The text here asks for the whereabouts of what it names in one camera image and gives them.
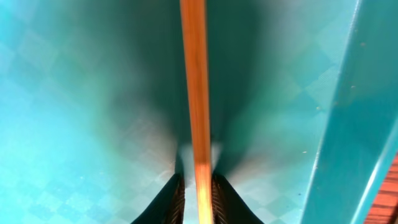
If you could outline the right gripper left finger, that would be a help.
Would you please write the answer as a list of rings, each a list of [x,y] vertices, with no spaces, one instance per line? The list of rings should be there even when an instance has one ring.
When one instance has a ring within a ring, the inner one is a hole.
[[[131,224],[182,224],[184,208],[184,178],[174,174]]]

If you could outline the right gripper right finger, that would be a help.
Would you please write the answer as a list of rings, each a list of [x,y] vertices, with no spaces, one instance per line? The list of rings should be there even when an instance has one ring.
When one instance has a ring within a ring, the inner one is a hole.
[[[264,224],[228,180],[217,173],[211,178],[211,197],[214,224]]]

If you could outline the wooden chopstick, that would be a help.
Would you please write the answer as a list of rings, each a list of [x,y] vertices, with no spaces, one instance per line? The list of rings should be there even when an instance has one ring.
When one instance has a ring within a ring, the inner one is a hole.
[[[200,224],[212,224],[206,1],[181,0],[180,12],[197,188],[198,220]]]

